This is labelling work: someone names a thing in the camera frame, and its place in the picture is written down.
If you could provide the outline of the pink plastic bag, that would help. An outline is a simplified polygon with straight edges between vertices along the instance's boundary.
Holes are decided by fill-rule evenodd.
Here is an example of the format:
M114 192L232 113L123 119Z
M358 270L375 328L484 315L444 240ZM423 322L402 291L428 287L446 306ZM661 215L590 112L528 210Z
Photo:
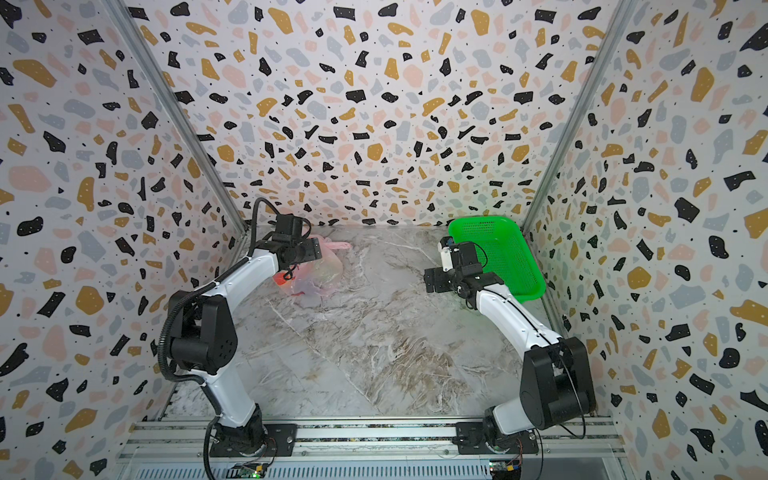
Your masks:
M352 245L319 235L311 235L310 239L318 240L321 258L298 265L290 280L286 280L282 272L272 277L274 283L287 295L326 296L341 280L344 268L337 251L350 250Z

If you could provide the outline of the green plastic basket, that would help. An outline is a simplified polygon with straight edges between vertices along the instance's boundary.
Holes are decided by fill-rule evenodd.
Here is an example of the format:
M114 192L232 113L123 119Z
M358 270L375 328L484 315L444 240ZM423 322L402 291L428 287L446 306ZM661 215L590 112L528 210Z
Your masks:
M540 299L546 290L542 273L519 226L501 216L467 217L449 225L456 242L471 241L489 255L484 270L496 273L520 302Z

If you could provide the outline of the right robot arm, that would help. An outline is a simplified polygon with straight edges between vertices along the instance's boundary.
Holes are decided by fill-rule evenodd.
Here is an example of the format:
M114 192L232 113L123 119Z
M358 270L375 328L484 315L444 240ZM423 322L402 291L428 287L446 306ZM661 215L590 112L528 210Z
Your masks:
M484 414L486 447L506 452L520 444L523 434L585 420L596 408L585 344L562 337L535 318L499 275L485 270L475 243L446 236L440 239L439 253L442 265L424 271L426 291L463 299L497 327L522 361L518 395Z

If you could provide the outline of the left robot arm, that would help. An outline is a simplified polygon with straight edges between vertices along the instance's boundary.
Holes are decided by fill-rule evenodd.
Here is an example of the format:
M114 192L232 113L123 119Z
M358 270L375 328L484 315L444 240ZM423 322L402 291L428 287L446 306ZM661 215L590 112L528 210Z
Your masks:
M248 251L231 268L193 291L176 292L169 301L157 342L158 364L165 379L197 384L213 408L206 454L215 446L250 456L269 444L260 407L232 365L238 350L233 313L274 275L290 278L300 264L321 258L319 241L310 232L308 220L278 214L274 229L261 238L252 234Z

